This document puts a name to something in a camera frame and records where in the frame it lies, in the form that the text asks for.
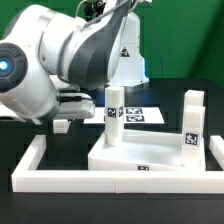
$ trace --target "white block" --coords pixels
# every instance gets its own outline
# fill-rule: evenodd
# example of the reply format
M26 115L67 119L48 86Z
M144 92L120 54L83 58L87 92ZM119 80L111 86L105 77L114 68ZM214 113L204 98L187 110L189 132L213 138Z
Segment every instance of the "white block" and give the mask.
M205 117L205 107L188 105L184 109L183 127L182 127L183 135L193 134L192 135L194 136L193 138L196 137L195 135L198 135L198 140L201 141L204 130L204 117Z
M71 121L68 120L54 120L53 121L53 129L54 133L66 134L68 132Z
M224 140L221 136L211 136L209 149L224 170Z
M183 116L181 165L188 168L201 166L200 146L204 130L205 107L188 105Z
M204 92L197 90L188 90L184 97L184 108L188 105L203 106Z
M121 144L123 130L124 87L110 86L105 90L105 133L108 144Z

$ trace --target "small white block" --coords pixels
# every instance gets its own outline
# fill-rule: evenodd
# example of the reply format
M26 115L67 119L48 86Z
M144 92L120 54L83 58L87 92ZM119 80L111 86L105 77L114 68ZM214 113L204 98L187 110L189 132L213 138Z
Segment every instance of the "small white block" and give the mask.
M203 106L204 92L196 90L188 90L184 97L184 108L188 105Z
M209 149L224 170L224 140L221 136L211 136Z
M66 134L70 124L71 124L71 121L68 121L68 120L54 120L53 121L54 133Z

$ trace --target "white base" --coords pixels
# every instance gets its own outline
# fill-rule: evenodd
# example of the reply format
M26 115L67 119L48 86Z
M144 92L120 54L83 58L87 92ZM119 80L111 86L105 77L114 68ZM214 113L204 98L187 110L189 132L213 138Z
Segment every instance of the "white base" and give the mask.
M200 165L193 168L181 166L182 138L182 134L125 129L122 143L114 147L106 143L106 134L103 133L88 155L89 170L205 171L203 140L199 149Z
M12 174L14 192L224 193L215 171L38 171L45 149L36 136Z

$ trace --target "table surface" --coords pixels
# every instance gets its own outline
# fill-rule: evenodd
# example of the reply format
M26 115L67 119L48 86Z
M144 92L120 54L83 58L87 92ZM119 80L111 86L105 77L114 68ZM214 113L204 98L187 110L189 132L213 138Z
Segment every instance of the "table surface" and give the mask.
M221 172L208 150L211 135L224 136L224 91L203 79L152 79L144 89L125 94L125 106L159 107L165 124L126 124L125 128L181 133L184 94L205 92L206 169ZM104 90L90 91L104 106ZM13 193L11 174L37 134L47 136L38 169L87 169L87 154L103 124L72 122L66 135L53 134L52 122L0 123L0 223L223 223L220 194Z

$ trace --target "cable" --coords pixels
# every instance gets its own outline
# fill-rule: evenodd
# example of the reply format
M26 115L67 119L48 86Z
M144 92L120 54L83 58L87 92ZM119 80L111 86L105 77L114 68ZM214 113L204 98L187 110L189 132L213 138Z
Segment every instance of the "cable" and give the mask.
M149 10L149 3L145 2L145 4L146 4L146 7L147 7L147 12L148 12L149 25L151 27L152 34L153 34L153 38L154 38L154 41L155 41L155 44L156 44L157 53L159 55L160 66L161 66L161 70L162 70L162 75L163 75L163 78L165 78L165 72L164 72L162 54L161 54L161 50L160 50L160 47L159 47L158 38L156 36L156 32L155 32L154 27L153 27L153 22L152 22L152 18L151 18L151 15L150 15L150 10Z
M80 9L81 5L82 5L84 2L87 2L87 1L88 1L88 0L83 0L83 1L81 1L81 2L79 3L79 5L78 5L78 7L77 7L77 9L76 9L75 17L78 16L79 9Z
M119 3L118 5L116 5L115 7L113 7L112 9L108 10L107 12L103 13L102 15L98 16L97 18L91 20L90 22L86 23L83 27L83 29L91 26L94 23L99 22L102 18L104 18L105 16L108 16L110 13L114 12L115 10L119 9L120 7L122 7L124 4L126 4L129 0L124 0L121 3Z

